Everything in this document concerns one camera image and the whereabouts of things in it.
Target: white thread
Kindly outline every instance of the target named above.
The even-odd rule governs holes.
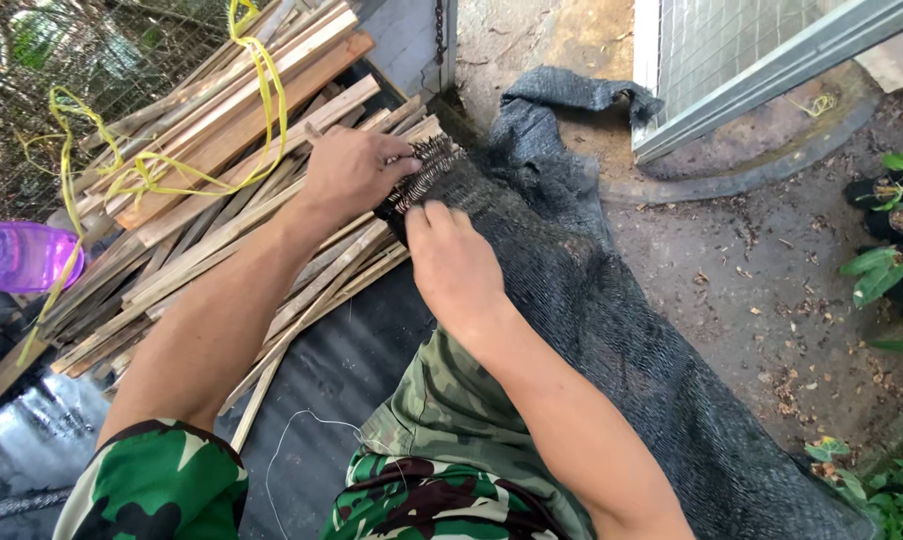
[[[289,535],[285,534],[285,528],[282,526],[282,520],[279,519],[279,517],[278,517],[278,509],[275,507],[275,499],[272,498],[271,488],[268,487],[268,477],[271,475],[272,463],[275,462],[275,459],[278,457],[278,452],[282,449],[282,441],[285,440],[285,434],[287,434],[289,432],[289,428],[291,427],[291,421],[294,420],[296,416],[298,416],[299,414],[302,414],[303,412],[307,412],[308,414],[311,415],[312,418],[321,422],[322,424],[338,424],[339,426],[348,426],[349,428],[354,430],[354,432],[355,432],[354,438],[357,439],[359,443],[361,443],[361,444],[374,443],[374,444],[380,446],[381,448],[384,448],[386,450],[386,452],[388,451],[388,447],[385,444],[383,444],[381,441],[373,441],[371,439],[368,439],[367,441],[362,440],[362,437],[360,436],[362,434],[362,430],[359,429],[358,427],[356,427],[355,425],[352,425],[351,423],[338,422],[336,420],[322,420],[321,418],[318,418],[317,416],[315,416],[315,413],[312,412],[310,409],[300,410],[300,411],[296,412],[295,414],[292,414],[291,418],[288,419],[288,423],[285,424],[284,430],[281,432],[281,436],[278,437],[278,439],[277,439],[277,448],[275,448],[275,455],[272,455],[271,461],[268,462],[268,469],[265,470],[265,492],[268,494],[268,502],[272,506],[272,511],[275,512],[275,521],[277,522],[277,528],[279,531],[281,531],[281,536],[284,536],[284,540],[289,540]],[[398,461],[395,462],[395,465],[397,466],[397,472],[401,475],[401,481],[404,483],[404,489],[406,491],[408,491],[409,482],[405,479],[405,471],[402,470],[402,466],[398,464]]]

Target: gray fabric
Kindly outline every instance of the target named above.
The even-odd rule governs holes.
[[[661,106],[630,82],[554,68],[524,75],[504,92],[487,148],[433,175],[423,198],[470,215],[508,296],[635,428],[698,538],[870,538],[873,525],[782,451],[651,309],[616,251],[594,161],[565,148],[549,105],[600,109],[620,91],[635,119]]]

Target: camouflage shirt sleeve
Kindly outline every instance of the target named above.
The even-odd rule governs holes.
[[[569,538],[541,500],[470,465],[360,448],[321,540]]]
[[[88,463],[54,538],[238,538],[248,494],[239,455],[175,420],[136,423]]]

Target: pile of wooden sticks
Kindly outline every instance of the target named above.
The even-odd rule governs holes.
[[[332,82],[374,46],[355,30],[358,20],[344,2],[299,12],[294,2],[276,0],[263,9],[244,34],[255,36],[274,59],[285,95],[278,109],[273,95],[269,118],[289,118],[280,165],[265,179],[227,196],[148,191],[139,201],[128,193],[108,198],[109,187],[133,165],[136,156],[154,152],[238,186],[251,171],[280,155],[278,137],[265,147],[266,111],[251,55],[226,43],[167,97],[109,126],[120,136],[125,165],[100,175],[89,169],[75,182],[79,214],[87,230],[85,245],[120,233],[84,274],[65,290],[38,329],[36,349],[60,349],[56,373],[79,377],[91,371],[98,379],[122,374],[137,344],[181,295],[182,289],[239,250],[242,239],[301,190],[311,145],[306,125],[320,132],[335,125],[374,133],[391,133],[409,142],[441,134],[434,116],[426,117],[416,96],[395,110],[366,110],[366,100],[380,91],[371,75],[343,88]],[[277,131],[277,122],[273,129]],[[82,141],[85,149],[102,141]],[[114,159],[102,153],[95,165]],[[125,186],[142,179],[132,174]],[[223,186],[171,169],[161,187],[225,193]],[[268,329],[258,362],[225,403],[227,411],[256,383],[234,446],[242,448],[279,360],[290,342],[308,325],[333,310],[407,259],[407,250],[386,224],[368,213],[338,230],[288,291]],[[0,364],[0,396],[16,374],[16,352]],[[34,362],[33,350],[28,362]]]

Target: hand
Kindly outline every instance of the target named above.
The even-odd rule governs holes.
[[[469,349],[473,338],[492,332],[504,313],[514,311],[492,246],[472,228],[467,213],[442,202],[412,207],[405,227],[421,298]]]
[[[422,168],[397,136],[334,126],[314,143],[298,204],[333,219],[335,226],[372,210],[397,181]]]

